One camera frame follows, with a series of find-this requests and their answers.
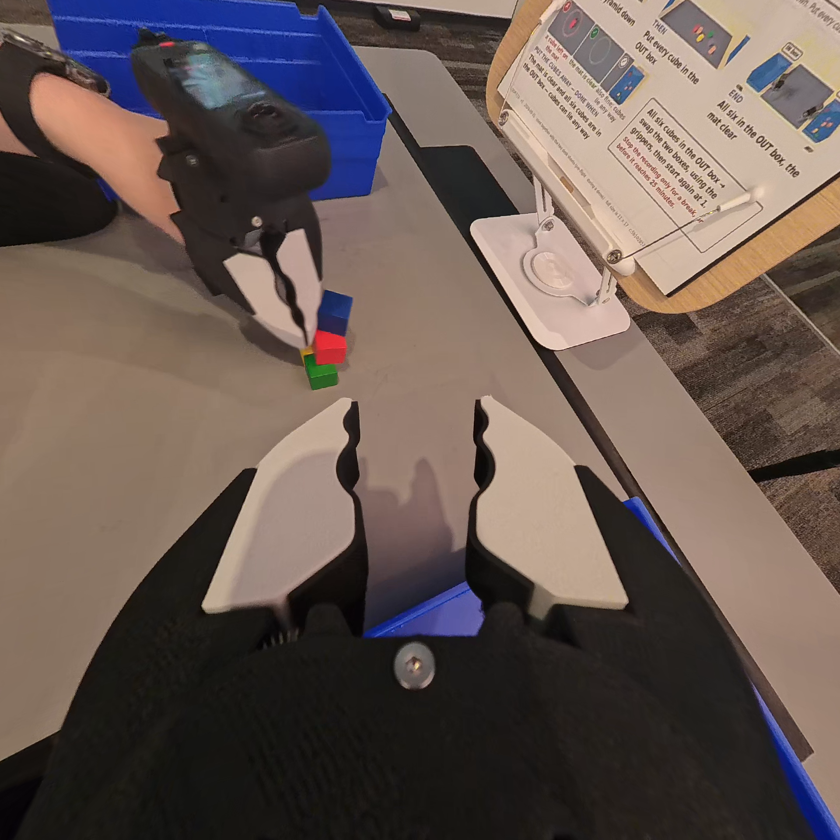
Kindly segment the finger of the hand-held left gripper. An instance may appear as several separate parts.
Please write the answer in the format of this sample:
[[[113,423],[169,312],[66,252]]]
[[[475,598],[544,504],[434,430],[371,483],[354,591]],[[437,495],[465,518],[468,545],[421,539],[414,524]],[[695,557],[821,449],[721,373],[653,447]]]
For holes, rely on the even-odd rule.
[[[318,327],[322,281],[306,232],[266,233],[266,261],[272,275],[266,322],[289,346],[309,346]]]
[[[223,265],[247,301],[254,319],[277,338],[266,322],[268,290],[272,278],[266,258],[250,253],[237,253],[228,257]]]

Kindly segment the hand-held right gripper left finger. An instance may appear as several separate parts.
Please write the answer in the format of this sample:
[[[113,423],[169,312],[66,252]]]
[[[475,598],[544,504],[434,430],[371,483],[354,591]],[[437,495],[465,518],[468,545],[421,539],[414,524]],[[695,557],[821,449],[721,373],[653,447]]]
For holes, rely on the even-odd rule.
[[[342,397],[258,462],[202,608],[268,607],[280,625],[337,606],[364,624],[368,550],[361,503],[357,402]]]

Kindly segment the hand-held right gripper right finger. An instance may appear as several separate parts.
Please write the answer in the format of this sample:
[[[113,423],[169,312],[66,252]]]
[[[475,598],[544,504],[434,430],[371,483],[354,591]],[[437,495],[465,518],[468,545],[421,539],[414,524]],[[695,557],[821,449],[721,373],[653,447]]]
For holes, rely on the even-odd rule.
[[[473,592],[537,622],[555,606],[622,611],[628,595],[573,459],[490,395],[476,402],[474,439],[465,562]]]

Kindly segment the dark blue wooden cube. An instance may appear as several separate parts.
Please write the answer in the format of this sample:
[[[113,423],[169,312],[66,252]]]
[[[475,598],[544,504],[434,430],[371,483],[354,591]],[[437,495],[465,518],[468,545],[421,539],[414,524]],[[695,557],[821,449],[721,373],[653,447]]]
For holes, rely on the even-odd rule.
[[[318,309],[318,330],[345,337],[349,329],[352,306],[352,297],[324,290]]]

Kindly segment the blue plastic storage bin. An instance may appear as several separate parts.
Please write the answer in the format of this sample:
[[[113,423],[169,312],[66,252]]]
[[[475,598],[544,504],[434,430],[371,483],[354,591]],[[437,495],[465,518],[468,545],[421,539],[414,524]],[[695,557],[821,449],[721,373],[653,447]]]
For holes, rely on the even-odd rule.
[[[364,632],[364,636],[367,638],[475,636],[483,620],[484,614],[480,600],[464,582],[378,626],[373,626]],[[816,789],[810,775],[806,772],[803,762],[795,753],[791,742],[785,736],[760,693],[756,689],[753,692],[770,732],[784,777],[815,838],[838,839],[837,820],[825,804],[819,790]]]
[[[294,3],[235,1],[49,1],[65,53],[95,70],[122,108],[158,118],[130,65],[138,30],[199,40],[313,117],[327,134],[332,169],[314,201],[366,196],[391,107],[329,12]]]

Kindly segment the person's left hand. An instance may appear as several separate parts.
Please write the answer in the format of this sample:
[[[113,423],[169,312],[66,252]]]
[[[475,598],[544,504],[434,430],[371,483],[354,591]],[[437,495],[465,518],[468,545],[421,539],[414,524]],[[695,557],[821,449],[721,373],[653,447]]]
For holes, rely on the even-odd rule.
[[[168,124],[122,109],[71,81],[40,74],[30,87],[30,104],[47,140],[96,172],[132,210],[184,243],[172,216],[179,206],[171,185],[158,176],[158,140]]]

